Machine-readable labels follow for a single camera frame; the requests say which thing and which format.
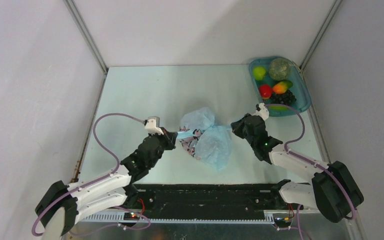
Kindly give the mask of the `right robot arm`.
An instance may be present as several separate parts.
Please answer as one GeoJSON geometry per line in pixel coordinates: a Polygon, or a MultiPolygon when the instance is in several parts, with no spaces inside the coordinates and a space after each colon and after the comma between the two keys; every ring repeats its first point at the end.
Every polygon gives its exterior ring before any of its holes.
{"type": "Polygon", "coordinates": [[[325,163],[288,148],[287,143],[268,134],[265,118],[258,114],[247,113],[230,126],[235,136],[248,142],[259,161],[284,168],[304,180],[279,182],[270,196],[275,208],[284,209],[289,204],[316,208],[332,223],[357,216],[364,196],[344,163],[325,163]]]}

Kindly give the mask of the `light blue printed plastic bag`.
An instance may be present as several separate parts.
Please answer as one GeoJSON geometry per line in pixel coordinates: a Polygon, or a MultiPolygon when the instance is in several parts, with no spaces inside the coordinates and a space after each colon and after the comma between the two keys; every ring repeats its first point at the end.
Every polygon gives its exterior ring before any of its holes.
{"type": "Polygon", "coordinates": [[[216,120],[210,108],[202,107],[182,117],[177,140],[194,159],[221,171],[232,152],[231,130],[216,120]]]}

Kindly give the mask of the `dark purple fake grape bunch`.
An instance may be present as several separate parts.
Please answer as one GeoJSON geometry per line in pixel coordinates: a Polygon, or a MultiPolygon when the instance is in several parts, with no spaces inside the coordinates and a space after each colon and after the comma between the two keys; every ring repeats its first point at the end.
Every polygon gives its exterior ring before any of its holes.
{"type": "Polygon", "coordinates": [[[271,104],[281,104],[287,106],[291,106],[297,101],[295,95],[290,90],[279,94],[273,93],[269,100],[271,104]]]}

